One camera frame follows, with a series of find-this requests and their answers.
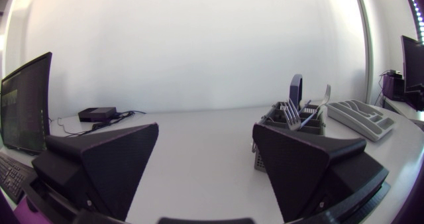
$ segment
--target black monitor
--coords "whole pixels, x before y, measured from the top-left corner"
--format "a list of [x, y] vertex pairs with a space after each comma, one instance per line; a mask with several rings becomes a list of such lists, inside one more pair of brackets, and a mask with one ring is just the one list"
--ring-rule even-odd
[[286, 223], [359, 223], [388, 192], [388, 171], [364, 152], [364, 139], [259, 124], [253, 139]]
[[414, 91], [424, 85], [424, 46], [412, 38], [401, 38], [405, 91]]
[[46, 149], [51, 60], [48, 52], [1, 80], [1, 136], [6, 147], [31, 154]]
[[27, 200], [52, 223], [84, 210], [124, 221], [158, 138], [156, 123], [80, 137], [46, 137], [23, 182]]
[[424, 46], [402, 36], [405, 101], [415, 110], [424, 110]]

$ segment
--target white surface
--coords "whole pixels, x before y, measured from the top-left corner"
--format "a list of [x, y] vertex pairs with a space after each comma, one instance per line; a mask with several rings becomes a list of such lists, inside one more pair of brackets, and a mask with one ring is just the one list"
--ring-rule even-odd
[[387, 102], [393, 109], [396, 110], [400, 115], [407, 117], [412, 120], [412, 122], [419, 124], [421, 126], [424, 125], [424, 111], [416, 111], [410, 105], [401, 101], [392, 101], [391, 99], [385, 97], [384, 101]]
[[378, 98], [381, 88], [379, 75], [386, 70], [403, 73], [401, 35], [417, 39], [415, 23], [407, 0], [364, 0], [370, 24], [374, 81], [370, 103]]
[[[102, 131], [157, 122], [159, 137], [140, 181], [127, 221], [155, 223], [161, 217], [232, 219], [251, 217], [257, 223], [281, 223], [282, 216], [267, 175], [254, 169], [253, 124], [269, 107], [187, 113], [136, 115]], [[390, 223], [402, 207], [423, 162], [424, 133], [409, 119], [376, 108], [396, 126], [366, 152], [390, 172], [387, 196], [365, 223]], [[77, 117], [62, 119], [65, 129], [90, 127]], [[362, 137], [325, 116], [326, 136]], [[52, 133], [65, 133], [54, 121]], [[2, 149], [13, 158], [14, 150]]]
[[53, 53], [50, 118], [254, 107], [327, 84], [365, 99], [356, 0], [17, 0], [5, 71]]

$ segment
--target fork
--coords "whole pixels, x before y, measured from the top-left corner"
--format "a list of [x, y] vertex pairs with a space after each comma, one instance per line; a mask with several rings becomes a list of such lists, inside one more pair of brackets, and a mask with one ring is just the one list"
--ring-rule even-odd
[[321, 104], [318, 105], [316, 110], [308, 117], [306, 118], [302, 124], [300, 125], [299, 129], [306, 125], [306, 123], [312, 119], [312, 116], [316, 113], [318, 113], [317, 117], [321, 114], [322, 110], [320, 109], [323, 105], [327, 104], [330, 100], [330, 94], [331, 94], [331, 86], [327, 84], [327, 89], [325, 90], [324, 99], [322, 100]]
[[301, 128], [299, 114], [297, 113], [297, 109], [291, 99], [289, 99], [286, 103], [287, 105], [283, 107], [283, 112], [286, 116], [287, 125], [291, 131], [296, 131]]

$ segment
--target white table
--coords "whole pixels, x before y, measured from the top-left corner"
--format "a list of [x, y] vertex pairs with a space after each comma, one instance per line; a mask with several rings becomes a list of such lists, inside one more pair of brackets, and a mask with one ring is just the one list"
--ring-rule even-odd
[[416, 111], [406, 102], [393, 101], [387, 97], [384, 97], [385, 105], [389, 105], [395, 112], [407, 117], [422, 130], [424, 130], [424, 111]]
[[[102, 131], [157, 122], [159, 137], [134, 196], [127, 221], [155, 223], [161, 217], [234, 219], [282, 223], [267, 175], [254, 169], [253, 124], [271, 107], [135, 115]], [[409, 119], [377, 108], [396, 121], [378, 142], [367, 141], [366, 152], [386, 167], [391, 185], [386, 197], [365, 223], [390, 223], [401, 209], [423, 162], [424, 133]], [[89, 129], [77, 117], [62, 119], [69, 132]], [[325, 117], [326, 136], [362, 137]], [[56, 121], [51, 133], [65, 135]], [[5, 150], [29, 164], [31, 157]]]

